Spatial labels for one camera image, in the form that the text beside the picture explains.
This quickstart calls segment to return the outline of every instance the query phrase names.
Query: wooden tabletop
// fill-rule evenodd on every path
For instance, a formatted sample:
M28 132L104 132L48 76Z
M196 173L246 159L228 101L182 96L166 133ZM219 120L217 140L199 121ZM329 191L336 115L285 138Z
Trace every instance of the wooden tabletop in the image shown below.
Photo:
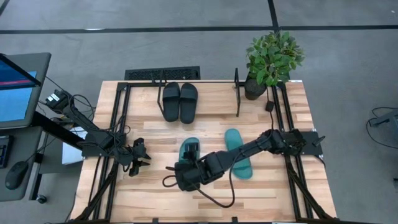
M177 186L163 187L162 179L173 174L165 167L173 166L178 160L178 151L184 139L197 137L200 140L201 156L204 156L212 151L226 150L224 133L230 128L237 129L244 142L252 141L271 128L271 116L264 110L266 93L257 100L249 101L244 96L244 88L241 88L241 111L239 117L236 117L234 83L226 83L225 80L224 83L207 82L191 82L199 94L197 115L192 124L164 121L156 103L156 87L132 88L126 120L131 132L127 135L127 141L132 144L135 139L144 138L147 153L152 160L149 161L150 166L141 167L135 177L128 176L119 167L111 222L151 222L153 218L159 218L160 222L230 222L231 217L235 216L240 222L295 220L284 158L268 152L250 158L253 167L251 179L239 180L233 175L236 201L231 208L220 208L199 192L182 192ZM100 128L109 127L117 83L105 81L102 84L94 118ZM286 87L295 127L302 131L313 129L303 83L288 82ZM284 125L288 127L281 93L279 99ZM123 106L123 101L121 102L119 116ZM278 128L275 111L273 118L274 128ZM309 191L329 215L335 216L323 164L313 156L302 156L302 160ZM83 163L72 218L87 206L96 161L96 157L91 157ZM101 165L98 170L94 194L98 188ZM201 189L221 203L228 204L231 201L228 175L202 185ZM297 192L301 214L305 217L302 194L298 189ZM100 218L104 217L107 198L106 192Z

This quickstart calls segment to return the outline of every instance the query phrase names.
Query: monitor screen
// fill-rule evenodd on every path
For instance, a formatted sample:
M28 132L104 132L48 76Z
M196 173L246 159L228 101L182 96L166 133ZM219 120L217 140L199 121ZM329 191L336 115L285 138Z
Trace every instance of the monitor screen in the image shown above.
M0 55L0 90L33 87L39 84L18 65Z
M37 72L29 72L36 77ZM25 119L32 87L11 90L0 90L0 122Z

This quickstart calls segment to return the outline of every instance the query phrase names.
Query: black slide sandal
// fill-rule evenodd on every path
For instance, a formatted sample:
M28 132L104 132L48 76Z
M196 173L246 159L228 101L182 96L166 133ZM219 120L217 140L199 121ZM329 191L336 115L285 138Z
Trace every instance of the black slide sandal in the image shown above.
M172 122L178 119L180 103L180 86L176 82L166 85L163 89L163 117L166 121Z
M180 107L181 122L190 124L195 119L195 112L198 102L198 90L191 83L185 83L181 87Z

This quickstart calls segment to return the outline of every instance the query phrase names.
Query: computer mouse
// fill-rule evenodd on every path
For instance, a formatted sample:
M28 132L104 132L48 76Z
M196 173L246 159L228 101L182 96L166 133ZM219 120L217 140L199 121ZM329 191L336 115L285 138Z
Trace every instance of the computer mouse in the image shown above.
M29 165L25 161L15 163L7 173L6 187L10 190L18 188L24 180L28 167Z

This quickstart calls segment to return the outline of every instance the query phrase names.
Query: potted plant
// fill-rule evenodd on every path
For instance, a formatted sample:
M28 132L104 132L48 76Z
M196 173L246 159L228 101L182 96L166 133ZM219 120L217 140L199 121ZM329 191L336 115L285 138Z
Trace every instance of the potted plant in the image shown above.
M252 47L247 51L250 62L246 65L249 74L244 84L247 99L255 100L261 96L267 86L276 85L278 81L287 82L289 71L301 66L304 60L301 49L289 32L271 32L259 39L253 38Z

